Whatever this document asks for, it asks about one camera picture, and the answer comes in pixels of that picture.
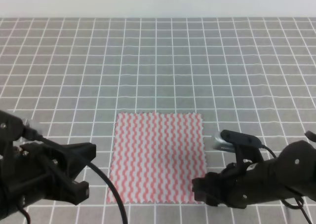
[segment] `metal part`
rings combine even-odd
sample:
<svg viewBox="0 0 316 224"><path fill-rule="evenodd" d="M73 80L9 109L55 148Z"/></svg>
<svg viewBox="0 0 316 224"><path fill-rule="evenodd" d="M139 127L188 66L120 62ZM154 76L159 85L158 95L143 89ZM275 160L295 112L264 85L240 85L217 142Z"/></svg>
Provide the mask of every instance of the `metal part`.
<svg viewBox="0 0 316 224"><path fill-rule="evenodd" d="M256 168L256 166L257 166L257 164L258 164L258 163L251 164L250 166L248 166L247 171L250 171L250 170L255 169L255 168Z"/></svg>
<svg viewBox="0 0 316 224"><path fill-rule="evenodd" d="M27 156L27 155L29 155L29 152L28 152L28 151L23 151L23 152L22 152L22 155L23 155L23 156Z"/></svg>
<svg viewBox="0 0 316 224"><path fill-rule="evenodd" d="M54 165L58 165L58 161L56 159L53 159L52 162L54 163Z"/></svg>
<svg viewBox="0 0 316 224"><path fill-rule="evenodd" d="M21 202L22 202L22 206L25 206L25 196L22 196Z"/></svg>
<svg viewBox="0 0 316 224"><path fill-rule="evenodd" d="M217 132L210 139L210 145L213 149L219 151L235 152L233 144L227 143L221 136L221 132Z"/></svg>
<svg viewBox="0 0 316 224"><path fill-rule="evenodd" d="M0 128L1 128L1 129L6 129L6 123L1 123L1 124L0 124Z"/></svg>

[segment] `red and white striped cloth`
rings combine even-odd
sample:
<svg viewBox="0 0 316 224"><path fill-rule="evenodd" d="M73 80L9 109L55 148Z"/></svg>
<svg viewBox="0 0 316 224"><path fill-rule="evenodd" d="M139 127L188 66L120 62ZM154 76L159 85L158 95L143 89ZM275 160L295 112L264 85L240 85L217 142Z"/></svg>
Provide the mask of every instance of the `red and white striped cloth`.
<svg viewBox="0 0 316 224"><path fill-rule="evenodd" d="M110 178L124 203L193 203L205 173L200 114L118 114Z"/></svg>

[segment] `white grid line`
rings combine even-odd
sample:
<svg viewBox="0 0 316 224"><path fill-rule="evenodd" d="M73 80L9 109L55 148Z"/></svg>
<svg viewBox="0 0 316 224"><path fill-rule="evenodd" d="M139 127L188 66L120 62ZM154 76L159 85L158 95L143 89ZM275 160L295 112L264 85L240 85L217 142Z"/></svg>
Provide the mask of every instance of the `white grid line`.
<svg viewBox="0 0 316 224"><path fill-rule="evenodd" d="M107 46L108 46L108 41L107 41L107 43L106 43L106 45L105 45L103 64L104 64L104 62L105 62L105 55L106 55L106 51L107 51ZM102 78L100 78L100 84L99 84L99 89L98 89L98 96L100 96L100 89L101 89L100 85L101 85L101 82L102 82ZM95 123L95 118L96 118L96 115L97 115L98 102L99 102L99 98L97 99L96 104L95 104L94 119L93 119L94 123ZM92 137L93 137L93 129L94 129L94 126L92 126L92 129L91 129L91 139L92 139ZM111 166L112 148L110 148L110 151L109 151L109 152L110 152L110 159L109 159L109 165L108 165L108 167ZM110 169L108 170L107 175L108 175L108 177L110 177ZM106 188L106 189L105 189L105 197L104 197L104 204L103 204L104 206L103 206L103 211L102 211L102 223L101 223L101 224L103 224L103 221L104 221L104 218L105 218L105 210L106 210L107 197L108 197L108 189Z"/></svg>
<svg viewBox="0 0 316 224"><path fill-rule="evenodd" d="M121 56L121 59L120 59L120 66L119 66L119 76L118 76L118 91L117 91L117 99L116 99L116 104L115 104L115 114L114 114L114 123L116 122L117 120L117 110L118 110L118 100L119 100L119 82L120 82L120 74L121 74L121 70L122 70L122 59L123 57ZM113 152L113 144L114 144L114 137L115 137L115 125L113 125L113 131L112 131L112 141L111 141L111 156L110 156L110 161L109 161L109 167L111 165L111 160L112 160L112 152ZM128 206L128 222L129 222L129 218L130 218L130 205L127 205Z"/></svg>
<svg viewBox="0 0 316 224"><path fill-rule="evenodd" d="M90 46L91 46L91 41L92 41L92 38L90 38L89 49L90 49ZM87 60L88 60L88 58L86 59L86 63L85 63L85 65L84 65L83 73L84 73L85 70L86 70ZM82 77L81 83L80 83L79 95L80 95L80 92L81 92L82 83L83 83L83 77ZM77 112L77 107L78 107L78 102L79 102L79 97L77 98L77 101L76 101L76 107L75 107L75 112L74 112L74 116L73 116L73 123L71 124L69 135L71 135L71 134L72 134L72 131L73 131L74 121L75 121L75 118L76 118L76 112ZM83 180L85 180L85 176L86 176L86 172L87 172L87 169L86 169L86 168L87 168L87 167L85 166L84 171L83 171ZM75 222L76 224L78 224L78 221L79 221L79 213L80 213L80 204L78 205L78 208L77 208L77 216L76 216L76 222Z"/></svg>
<svg viewBox="0 0 316 224"><path fill-rule="evenodd" d="M189 26L188 26L188 19L187 19L187 32L188 32L188 45L189 45L189 58L190 58L190 66L191 66L191 80L192 80L192 90L193 90L193 99L194 99L194 108L195 113L197 112L197 102L196 102L196 95L194 90L194 80L193 80L193 69L192 69L192 58L191 58L191 49L190 49L190 38L189 38Z"/></svg>
<svg viewBox="0 0 316 224"><path fill-rule="evenodd" d="M10 40L10 37L11 37L11 35L12 35L12 33L13 33L13 31L14 31L16 25L17 25L17 23L18 23L18 20L16 20L16 22L15 22L15 24L14 24L14 27L12 28L11 34L10 34L10 36L8 37L8 39L6 40L6 42L5 42L4 48L7 46L8 42L9 42L9 40ZM3 52L4 52L4 48L3 48L3 50L1 51L0 58L1 58L2 54L3 54ZM10 75L12 74L12 72L13 72L15 63L16 63L16 60L15 60L15 62L13 63L13 65L12 65L12 67L11 67L11 70L10 70L10 73L9 73L9 76L8 76L8 78L6 79L6 81L5 81L4 85L3 85L4 87L7 85L8 81L9 81L9 78L10 78Z"/></svg>
<svg viewBox="0 0 316 224"><path fill-rule="evenodd" d="M52 119L51 119L51 124L49 125L49 129L48 129L48 132L47 134L49 135L50 134L50 130L51 130L51 127L52 127L52 123L53 123L53 119L56 115L56 109L57 109L57 106L58 106L58 102L59 102L59 98L60 98L60 95L61 95L61 90L62 90L62 87L63 87L63 84L65 82L65 78L66 78L66 71L67 71L67 68L68 68L68 65L69 65L69 61L70 61L70 57L68 58L68 62L67 62L67 65L66 65L66 70L65 70L65 74L63 76L63 81L61 83L61 87L60 87L60 91L59 91L59 94L58 94L58 97L57 97L57 101L56 101L56 105L55 105L55 110L53 112L53 116L52 116ZM55 210L55 205L56 205L56 201L53 202L53 207L52 207L52 210L51 210L51 214L50 214L50 218L49 218L49 224L52 224L52 221L53 221L53 216L54 216L54 210Z"/></svg>
<svg viewBox="0 0 316 224"><path fill-rule="evenodd" d="M176 79L175 79L175 70L174 70L174 56L173 56L173 33L171 32L171 45L172 45L172 70L173 70L173 93L174 93L174 108L175 113L177 113L177 101L176 101Z"/></svg>
<svg viewBox="0 0 316 224"><path fill-rule="evenodd" d="M138 78L139 78L139 59L140 59L140 39L139 38L139 47L138 47L138 65L137 65L137 76L136 76L136 99L135 99L135 113L137 108L137 96L138 96Z"/></svg>

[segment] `wavy patterned fabric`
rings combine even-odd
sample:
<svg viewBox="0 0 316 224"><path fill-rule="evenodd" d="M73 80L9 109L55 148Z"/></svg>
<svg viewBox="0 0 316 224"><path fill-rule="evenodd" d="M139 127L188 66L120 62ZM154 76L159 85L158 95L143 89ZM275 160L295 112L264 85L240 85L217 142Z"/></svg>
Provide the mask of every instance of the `wavy patterned fabric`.
<svg viewBox="0 0 316 224"><path fill-rule="evenodd" d="M124 203L193 203L205 173L200 114L118 114L110 178Z"/></svg>

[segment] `screw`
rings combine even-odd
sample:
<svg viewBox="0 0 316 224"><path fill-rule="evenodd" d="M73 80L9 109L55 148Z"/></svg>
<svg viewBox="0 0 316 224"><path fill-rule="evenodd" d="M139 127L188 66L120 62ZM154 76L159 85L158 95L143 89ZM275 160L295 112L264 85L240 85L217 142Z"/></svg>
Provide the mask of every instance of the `screw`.
<svg viewBox="0 0 316 224"><path fill-rule="evenodd" d="M27 156L28 154L29 154L28 151L23 151L23 152L22 152L22 155L23 155L23 156Z"/></svg>
<svg viewBox="0 0 316 224"><path fill-rule="evenodd" d="M0 124L0 128L1 128L1 129L6 129L6 123Z"/></svg>
<svg viewBox="0 0 316 224"><path fill-rule="evenodd" d="M54 163L54 165L58 165L58 161L56 159L53 159L52 162Z"/></svg>
<svg viewBox="0 0 316 224"><path fill-rule="evenodd" d="M22 196L22 205L25 206L25 196Z"/></svg>

